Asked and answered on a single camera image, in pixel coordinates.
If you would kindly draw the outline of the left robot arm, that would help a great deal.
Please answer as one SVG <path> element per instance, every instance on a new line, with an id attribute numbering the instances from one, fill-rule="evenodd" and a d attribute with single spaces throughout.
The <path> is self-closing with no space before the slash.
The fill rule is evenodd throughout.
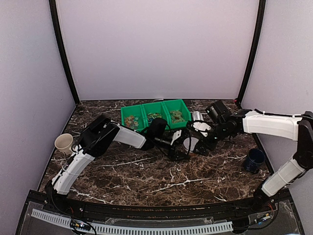
<path id="1" fill-rule="evenodd" d="M 166 149 L 165 156 L 174 162 L 190 159 L 190 150 L 183 153 L 176 148 L 175 142 L 180 138 L 181 130 L 176 131 L 171 140 L 163 138 L 168 126 L 165 119 L 157 117 L 148 127 L 138 132 L 105 115 L 99 116 L 82 132 L 77 145 L 70 147 L 72 155 L 58 174 L 46 184 L 46 192 L 53 194 L 50 206 L 58 213 L 67 212 L 69 203 L 60 195 L 67 195 L 83 170 L 92 161 L 103 156 L 113 142 L 123 143 L 142 151 L 154 147 L 160 151 Z"/>

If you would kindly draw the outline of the green three-compartment bin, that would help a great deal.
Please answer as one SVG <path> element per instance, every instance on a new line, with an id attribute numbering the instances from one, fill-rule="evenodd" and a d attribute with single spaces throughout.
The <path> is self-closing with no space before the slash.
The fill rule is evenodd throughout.
<path id="1" fill-rule="evenodd" d="M 144 103 L 121 108 L 122 125 L 142 131 L 152 121 L 161 118 L 166 120 L 166 130 L 186 127 L 191 120 L 191 113 L 182 99 Z"/>

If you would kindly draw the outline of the metal scoop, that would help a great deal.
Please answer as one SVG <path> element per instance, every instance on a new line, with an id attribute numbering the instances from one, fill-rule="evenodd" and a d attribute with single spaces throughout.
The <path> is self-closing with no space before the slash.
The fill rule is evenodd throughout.
<path id="1" fill-rule="evenodd" d="M 203 118 L 201 112 L 199 112 L 199 111 L 194 111 L 192 113 L 192 119 L 193 119 L 193 122 L 204 122 L 204 118 Z"/>

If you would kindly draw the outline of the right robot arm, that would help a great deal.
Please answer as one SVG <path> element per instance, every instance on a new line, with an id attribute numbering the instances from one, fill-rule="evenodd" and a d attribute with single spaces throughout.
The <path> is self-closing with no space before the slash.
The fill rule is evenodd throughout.
<path id="1" fill-rule="evenodd" d="M 201 151 L 214 150 L 217 143 L 238 134 L 258 135 L 275 172 L 264 180 L 250 200 L 250 209 L 261 212 L 268 199 L 291 185 L 313 168 L 313 113 L 275 114 L 257 109 L 230 111 L 218 100 L 206 113 L 209 123 L 200 118 L 190 127 L 202 134 L 196 144 Z"/>

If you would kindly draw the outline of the white jar lid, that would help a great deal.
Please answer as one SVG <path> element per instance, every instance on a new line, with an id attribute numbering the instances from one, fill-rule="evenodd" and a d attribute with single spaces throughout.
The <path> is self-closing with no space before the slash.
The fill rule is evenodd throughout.
<path id="1" fill-rule="evenodd" d="M 198 139 L 195 137 L 191 137 L 191 138 L 186 138 L 183 142 L 183 147 L 185 148 L 185 150 L 188 152 L 194 152 L 195 146 L 198 143 Z"/>

